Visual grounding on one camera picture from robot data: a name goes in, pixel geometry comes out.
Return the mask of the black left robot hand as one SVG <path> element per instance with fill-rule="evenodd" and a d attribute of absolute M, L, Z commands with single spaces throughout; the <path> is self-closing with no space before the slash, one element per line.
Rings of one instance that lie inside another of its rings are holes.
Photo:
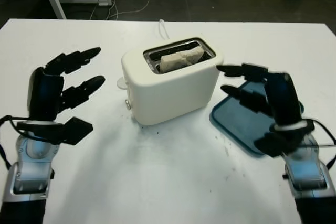
<path fill-rule="evenodd" d="M 61 53 L 30 76 L 28 87 L 28 118 L 35 121 L 53 121 L 57 115 L 74 109 L 89 100 L 105 82 L 104 76 L 95 76 L 77 87 L 64 89 L 63 74 L 70 74 L 90 63 L 101 51 L 94 47 L 85 51 Z"/>

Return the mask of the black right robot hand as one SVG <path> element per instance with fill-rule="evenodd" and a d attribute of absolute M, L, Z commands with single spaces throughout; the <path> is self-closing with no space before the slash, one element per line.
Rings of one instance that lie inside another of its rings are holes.
<path fill-rule="evenodd" d="M 229 78 L 243 77 L 248 82 L 261 83 L 265 94 L 250 92 L 228 84 L 221 90 L 251 111 L 261 112 L 274 119 L 279 127 L 302 121 L 300 102 L 291 76 L 286 72 L 270 72 L 268 68 L 243 63 L 241 65 L 218 65 L 217 70 Z"/>

